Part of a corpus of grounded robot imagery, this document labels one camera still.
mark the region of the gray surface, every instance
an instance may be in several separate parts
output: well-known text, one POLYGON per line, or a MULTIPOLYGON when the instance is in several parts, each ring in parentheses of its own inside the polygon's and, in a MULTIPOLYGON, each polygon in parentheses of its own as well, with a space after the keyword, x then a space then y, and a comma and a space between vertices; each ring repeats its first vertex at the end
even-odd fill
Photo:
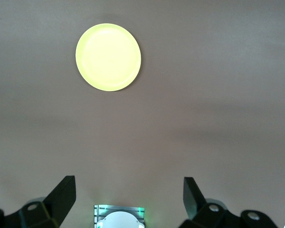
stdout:
POLYGON ((18 210, 75 175, 63 228, 93 205, 185 218, 184 176, 231 212, 285 223, 285 0, 0 0, 0 208, 18 210), (118 92, 80 76, 91 26, 129 30, 142 52, 118 92))

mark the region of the screw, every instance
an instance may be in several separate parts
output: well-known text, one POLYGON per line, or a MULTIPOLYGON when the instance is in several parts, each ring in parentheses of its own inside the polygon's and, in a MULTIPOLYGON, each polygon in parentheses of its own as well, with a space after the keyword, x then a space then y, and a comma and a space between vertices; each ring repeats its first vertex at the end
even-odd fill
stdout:
POLYGON ((209 209, 212 210, 213 212, 218 212, 219 211, 219 207, 217 205, 211 204, 209 206, 209 209))
POLYGON ((36 207, 37 207, 37 204, 29 205, 29 206, 28 206, 28 210, 36 209, 36 207))
POLYGON ((248 217, 253 219, 253 220, 260 220, 260 217, 254 212, 249 212, 248 217))

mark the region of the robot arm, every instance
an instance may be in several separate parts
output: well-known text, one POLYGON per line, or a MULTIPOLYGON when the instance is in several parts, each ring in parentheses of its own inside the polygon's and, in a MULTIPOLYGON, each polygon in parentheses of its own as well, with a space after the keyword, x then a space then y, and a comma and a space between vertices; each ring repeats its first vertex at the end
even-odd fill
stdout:
MULTIPOLYGON (((75 200, 75 177, 66 176, 42 202, 28 203, 8 216, 0 209, 0 228, 59 228, 75 200)), ((180 228, 277 228, 260 211, 245 210, 238 217, 218 203, 207 202, 191 177, 184 179, 183 201, 189 219, 180 228)), ((143 208, 98 206, 96 228, 144 228, 143 208)))

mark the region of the paper plate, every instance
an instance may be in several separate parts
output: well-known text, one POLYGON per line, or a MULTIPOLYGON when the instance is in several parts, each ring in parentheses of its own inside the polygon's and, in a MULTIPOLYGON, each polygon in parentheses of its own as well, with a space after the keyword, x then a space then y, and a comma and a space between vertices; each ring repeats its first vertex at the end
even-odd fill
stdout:
POLYGON ((116 91, 136 78, 141 52, 127 30, 115 24, 99 24, 89 28, 79 39, 76 63, 90 85, 104 91, 116 91))

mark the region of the bolt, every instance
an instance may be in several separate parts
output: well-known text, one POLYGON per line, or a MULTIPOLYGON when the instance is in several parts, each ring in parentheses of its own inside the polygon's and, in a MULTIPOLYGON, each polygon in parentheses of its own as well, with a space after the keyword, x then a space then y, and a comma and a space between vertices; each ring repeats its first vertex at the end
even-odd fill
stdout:
POLYGON ((28 210, 36 209, 36 207, 37 207, 37 204, 29 205, 29 206, 28 206, 28 210))
POLYGON ((260 217, 254 212, 249 212, 248 217, 253 219, 253 220, 260 220, 260 217))
POLYGON ((209 209, 212 210, 213 212, 218 212, 219 211, 219 207, 217 205, 211 204, 209 206, 209 209))

